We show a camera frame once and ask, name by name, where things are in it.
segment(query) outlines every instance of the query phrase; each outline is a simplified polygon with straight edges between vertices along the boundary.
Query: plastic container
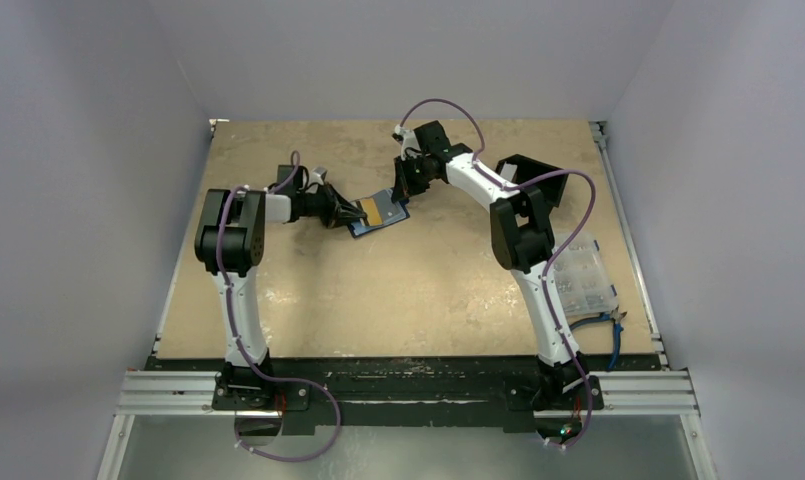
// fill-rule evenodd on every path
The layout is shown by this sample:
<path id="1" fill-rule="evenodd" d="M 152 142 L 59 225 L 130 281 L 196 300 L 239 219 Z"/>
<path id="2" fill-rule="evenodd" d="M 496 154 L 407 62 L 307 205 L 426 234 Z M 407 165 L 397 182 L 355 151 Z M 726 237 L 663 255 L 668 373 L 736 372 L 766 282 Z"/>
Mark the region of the plastic container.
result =
<path id="1" fill-rule="evenodd" d="M 569 233 L 556 233 L 556 248 Z M 552 266 L 561 306 L 568 316 L 589 316 L 617 308 L 617 290 L 608 280 L 599 243 L 588 232 L 581 232 Z"/>

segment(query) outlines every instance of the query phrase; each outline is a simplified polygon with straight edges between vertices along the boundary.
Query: pliers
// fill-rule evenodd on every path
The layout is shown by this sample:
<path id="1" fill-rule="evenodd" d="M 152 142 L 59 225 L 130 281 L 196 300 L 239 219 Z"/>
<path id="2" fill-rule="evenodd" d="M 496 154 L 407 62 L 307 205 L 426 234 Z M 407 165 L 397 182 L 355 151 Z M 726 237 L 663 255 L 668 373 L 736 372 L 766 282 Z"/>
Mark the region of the pliers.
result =
<path id="1" fill-rule="evenodd" d="M 623 332 L 623 325 L 621 322 L 628 312 L 620 313 L 620 307 L 615 308 L 610 313 L 600 313 L 596 317 L 587 317 L 577 320 L 570 324 L 570 330 L 575 330 L 579 327 L 584 327 L 592 323 L 613 322 L 612 333 L 614 336 L 614 348 L 611 351 L 611 360 L 608 362 L 606 371 L 614 370 L 617 365 L 617 359 L 620 357 L 620 334 Z"/>

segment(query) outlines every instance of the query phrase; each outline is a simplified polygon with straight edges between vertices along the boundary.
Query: wooden board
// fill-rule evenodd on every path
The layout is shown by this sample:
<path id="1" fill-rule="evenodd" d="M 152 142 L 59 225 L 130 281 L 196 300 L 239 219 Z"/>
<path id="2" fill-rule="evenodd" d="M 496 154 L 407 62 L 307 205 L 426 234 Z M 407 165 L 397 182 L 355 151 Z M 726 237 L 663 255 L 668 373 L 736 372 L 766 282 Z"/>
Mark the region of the wooden board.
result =
<path id="1" fill-rule="evenodd" d="M 237 184 L 264 187 L 276 165 L 299 149 L 309 169 L 348 199 L 393 185 L 390 138 L 395 121 L 230 122 L 217 126 L 184 250 L 158 357 L 222 357 L 225 328 L 219 298 L 196 260 L 192 241 L 204 192 Z M 409 126 L 421 122 L 412 121 Z M 453 142 L 475 148 L 466 121 L 442 121 Z M 481 122 L 482 154 L 494 167 L 514 153 L 592 175 L 596 208 L 586 229 L 599 241 L 619 293 L 623 353 L 653 352 L 649 325 L 632 274 L 613 199 L 587 122 Z M 556 231 L 569 231 L 584 213 L 589 190 L 570 177 L 553 211 Z M 345 228 L 326 230 L 318 219 L 267 225 L 258 271 L 258 303 L 275 356 L 416 356 L 528 354 L 534 335 L 519 289 L 496 263 L 487 213 L 464 192 L 432 182 L 408 206 L 411 218 L 353 239 Z M 610 326 L 590 326 L 576 338 L 586 353 L 611 351 Z"/>

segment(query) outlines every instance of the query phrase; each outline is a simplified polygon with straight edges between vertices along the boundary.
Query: white enclosure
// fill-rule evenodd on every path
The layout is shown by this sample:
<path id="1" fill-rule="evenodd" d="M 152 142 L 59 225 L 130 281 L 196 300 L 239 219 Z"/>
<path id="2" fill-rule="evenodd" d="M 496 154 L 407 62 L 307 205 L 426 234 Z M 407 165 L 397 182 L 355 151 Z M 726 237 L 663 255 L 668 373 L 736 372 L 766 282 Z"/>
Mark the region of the white enclosure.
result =
<path id="1" fill-rule="evenodd" d="M 607 121 L 719 476 L 805 478 L 805 0 L 0 0 L 0 478 L 95 476 L 209 118 L 433 96 Z"/>

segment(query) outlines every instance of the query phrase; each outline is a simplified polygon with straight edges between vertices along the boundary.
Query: black bracket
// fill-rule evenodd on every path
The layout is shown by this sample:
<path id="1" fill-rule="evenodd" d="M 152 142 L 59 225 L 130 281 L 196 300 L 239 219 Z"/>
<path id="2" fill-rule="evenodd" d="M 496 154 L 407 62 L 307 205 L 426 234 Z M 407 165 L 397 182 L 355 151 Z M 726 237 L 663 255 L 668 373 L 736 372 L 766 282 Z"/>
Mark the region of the black bracket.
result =
<path id="1" fill-rule="evenodd" d="M 269 352 L 258 368 L 265 374 L 273 376 Z M 281 402 L 280 405 L 276 405 L 276 397 Z M 304 411 L 308 409 L 309 399 L 310 387 L 304 384 L 267 382 L 249 367 L 235 367 L 226 362 L 216 376 L 211 408 L 245 411 L 272 410 L 286 406 L 288 411 Z"/>
<path id="2" fill-rule="evenodd" d="M 496 164 L 496 173 L 502 175 L 503 170 L 509 165 L 514 166 L 515 169 L 514 174 L 511 175 L 511 178 L 508 178 L 508 180 L 517 185 L 532 180 L 544 173 L 561 170 L 558 167 L 538 162 L 525 155 L 517 154 L 500 160 L 499 163 Z M 561 197 L 564 196 L 564 189 L 567 188 L 567 175 L 548 178 L 535 183 L 531 187 L 543 193 L 543 202 L 548 205 L 551 210 L 561 204 Z"/>
<path id="3" fill-rule="evenodd" d="M 588 375 L 588 383 L 590 383 L 591 386 L 593 409 L 599 410 L 605 408 L 602 390 L 599 388 L 599 378 L 596 375 Z M 515 412 L 530 410 L 571 411 L 575 408 L 577 401 L 581 408 L 587 408 L 584 382 L 579 383 L 576 388 L 568 390 L 557 398 L 549 400 L 548 402 L 542 402 L 539 383 L 530 382 L 526 377 L 510 377 L 505 379 L 504 393 L 508 410 Z"/>
<path id="4" fill-rule="evenodd" d="M 193 244 L 196 258 L 205 264 L 205 270 L 216 275 L 216 243 L 222 211 L 229 195 L 228 190 L 211 189 L 205 195 L 199 228 Z M 228 212 L 227 225 L 222 239 L 222 261 L 228 272 L 246 276 L 250 268 L 261 263 L 264 256 L 264 215 L 266 193 L 250 191 L 235 197 Z"/>
<path id="5" fill-rule="evenodd" d="M 491 246 L 502 268 L 529 273 L 532 265 L 549 260 L 555 247 L 550 210 L 534 185 L 490 204 Z M 518 217 L 528 221 L 521 225 Z"/>

